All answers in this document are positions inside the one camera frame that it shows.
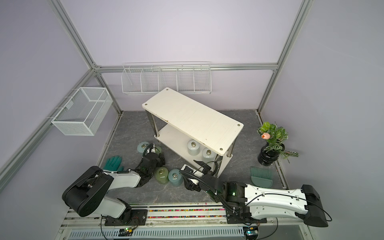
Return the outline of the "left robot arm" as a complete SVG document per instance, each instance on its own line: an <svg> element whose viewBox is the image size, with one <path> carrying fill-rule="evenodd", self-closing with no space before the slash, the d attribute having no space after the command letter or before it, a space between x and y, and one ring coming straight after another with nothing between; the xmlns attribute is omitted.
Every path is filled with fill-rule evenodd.
<svg viewBox="0 0 384 240"><path fill-rule="evenodd" d="M105 171L92 166L64 191L62 200L80 217L106 217L106 226L144 225L147 211L133 211L131 205L108 197L107 193L113 189L140 188L164 165L164 153L148 153L134 170Z"/></svg>

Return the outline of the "grey canister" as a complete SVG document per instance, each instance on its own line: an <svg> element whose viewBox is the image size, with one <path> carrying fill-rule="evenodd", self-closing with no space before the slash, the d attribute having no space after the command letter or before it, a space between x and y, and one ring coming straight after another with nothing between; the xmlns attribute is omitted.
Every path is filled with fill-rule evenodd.
<svg viewBox="0 0 384 240"><path fill-rule="evenodd" d="M209 148L204 148L202 150L202 160L205 163L214 161L216 159L216 156L217 154Z"/></svg>
<svg viewBox="0 0 384 240"><path fill-rule="evenodd" d="M187 143L187 151L191 156L197 156L200 153L200 147L200 143L193 139Z"/></svg>

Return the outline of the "small green canister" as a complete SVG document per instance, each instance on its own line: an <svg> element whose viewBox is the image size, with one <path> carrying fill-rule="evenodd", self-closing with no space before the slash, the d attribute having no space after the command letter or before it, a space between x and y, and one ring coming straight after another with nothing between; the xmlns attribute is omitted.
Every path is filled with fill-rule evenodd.
<svg viewBox="0 0 384 240"><path fill-rule="evenodd" d="M156 153L157 155L161 154L161 153L162 153L162 148L161 148L160 146L156 146L156 147L155 147L155 153Z"/></svg>

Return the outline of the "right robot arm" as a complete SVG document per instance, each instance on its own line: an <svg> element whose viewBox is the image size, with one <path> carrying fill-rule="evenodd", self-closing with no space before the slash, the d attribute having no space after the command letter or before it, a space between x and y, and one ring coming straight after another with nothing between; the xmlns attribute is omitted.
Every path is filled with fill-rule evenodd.
<svg viewBox="0 0 384 240"><path fill-rule="evenodd" d="M251 224L268 218L302 220L307 226L326 228L333 220L324 210L320 194L311 185L299 189L279 190L240 182L225 182L209 171L198 171L188 165L181 176L193 191L204 191L221 203L228 223Z"/></svg>

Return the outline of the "large green canister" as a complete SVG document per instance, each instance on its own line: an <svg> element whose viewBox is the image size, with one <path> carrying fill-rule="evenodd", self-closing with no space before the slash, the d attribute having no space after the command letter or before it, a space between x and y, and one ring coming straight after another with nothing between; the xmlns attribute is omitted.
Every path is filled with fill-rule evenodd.
<svg viewBox="0 0 384 240"><path fill-rule="evenodd" d="M159 167L155 170L155 179L158 183L165 185L169 182L169 170L165 167Z"/></svg>

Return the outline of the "light blue canister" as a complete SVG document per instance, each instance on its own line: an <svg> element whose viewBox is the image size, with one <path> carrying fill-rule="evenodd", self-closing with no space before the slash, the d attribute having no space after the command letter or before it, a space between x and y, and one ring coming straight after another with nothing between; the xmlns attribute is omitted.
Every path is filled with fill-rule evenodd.
<svg viewBox="0 0 384 240"><path fill-rule="evenodd" d="M169 179L169 182L176 187L180 186L184 180L182 175L180 174L179 169L172 169L171 171L169 171L168 179Z"/></svg>
<svg viewBox="0 0 384 240"><path fill-rule="evenodd" d="M139 143L138 146L137 146L138 153L144 154L146 152L146 150L148 149L149 145L150 145L149 142L141 142L141 143Z"/></svg>

